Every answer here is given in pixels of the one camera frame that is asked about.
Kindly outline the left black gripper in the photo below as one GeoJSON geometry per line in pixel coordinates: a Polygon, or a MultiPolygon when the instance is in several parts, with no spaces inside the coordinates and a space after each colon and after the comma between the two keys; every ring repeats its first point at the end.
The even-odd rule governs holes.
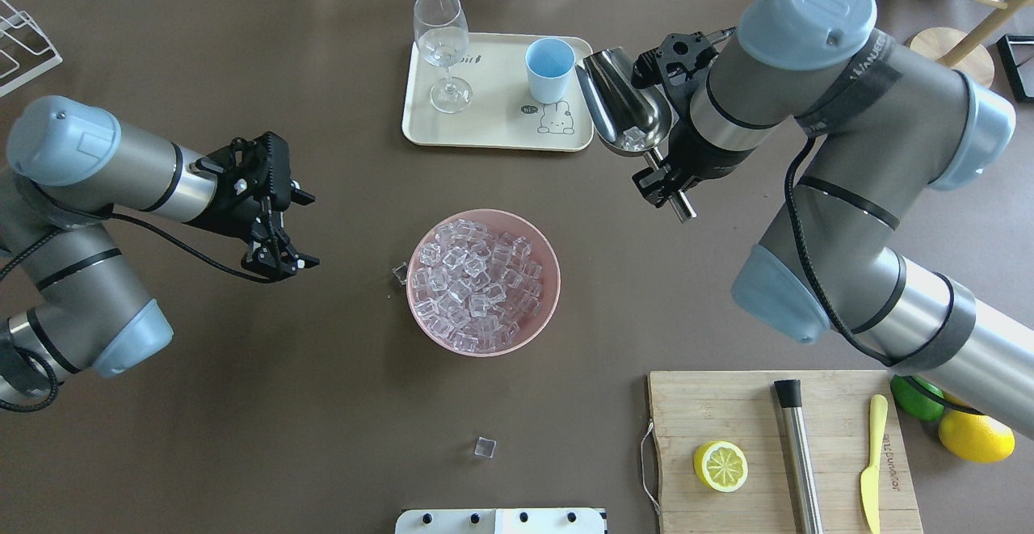
{"type": "Polygon", "coordinates": [[[216,188],[191,227],[248,241],[250,250],[241,267],[269,281],[285,280],[321,265],[314,255],[296,250],[282,225],[256,222],[267,214],[284,212],[291,204],[315,202],[315,195],[292,182],[288,143],[282,137],[273,132],[250,141],[238,137],[199,164],[214,174],[216,188]]]}

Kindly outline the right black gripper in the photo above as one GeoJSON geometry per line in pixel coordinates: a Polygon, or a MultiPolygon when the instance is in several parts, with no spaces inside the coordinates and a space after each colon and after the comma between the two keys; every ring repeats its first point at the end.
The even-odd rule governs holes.
{"type": "Polygon", "coordinates": [[[669,34],[633,64],[638,90],[661,86],[677,115],[668,134],[668,152],[653,169],[633,174],[643,196],[674,196],[703,180],[727,176],[754,150],[754,130],[740,128],[714,106],[708,75],[732,31],[669,34]]]}

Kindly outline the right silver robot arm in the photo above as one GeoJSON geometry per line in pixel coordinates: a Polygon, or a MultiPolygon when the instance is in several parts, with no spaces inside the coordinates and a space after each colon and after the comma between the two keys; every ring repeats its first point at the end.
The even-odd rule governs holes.
{"type": "Polygon", "coordinates": [[[670,136],[633,177],[644,200],[727,176],[787,118],[805,134],[785,205],[732,295],[788,338],[835,330],[898,376],[919,376],[1032,435],[1032,332],[887,243],[923,189],[996,161],[1015,109],[875,26],[875,0],[756,0],[670,136]]]}

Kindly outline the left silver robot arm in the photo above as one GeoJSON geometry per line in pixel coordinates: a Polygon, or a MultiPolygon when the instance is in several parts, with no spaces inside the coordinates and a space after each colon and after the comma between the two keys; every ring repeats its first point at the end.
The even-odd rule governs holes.
{"type": "Polygon", "coordinates": [[[240,269],[260,284],[318,265],[292,245],[282,217],[314,196],[292,179],[288,143],[273,132],[237,137],[199,154],[119,121],[103,108],[50,95],[16,120],[2,169],[2,269],[22,267],[42,302],[2,324],[2,408],[40,411],[81,370],[103,378],[166,347],[173,329],[107,231],[108,220],[155,232],[117,212],[151,213],[243,241],[240,269]]]}

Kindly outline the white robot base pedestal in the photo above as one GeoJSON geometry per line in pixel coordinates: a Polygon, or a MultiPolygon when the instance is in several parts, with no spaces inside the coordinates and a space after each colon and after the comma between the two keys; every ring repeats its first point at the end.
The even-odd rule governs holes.
{"type": "Polygon", "coordinates": [[[591,507],[410,509],[395,533],[608,533],[606,511],[591,507]]]}

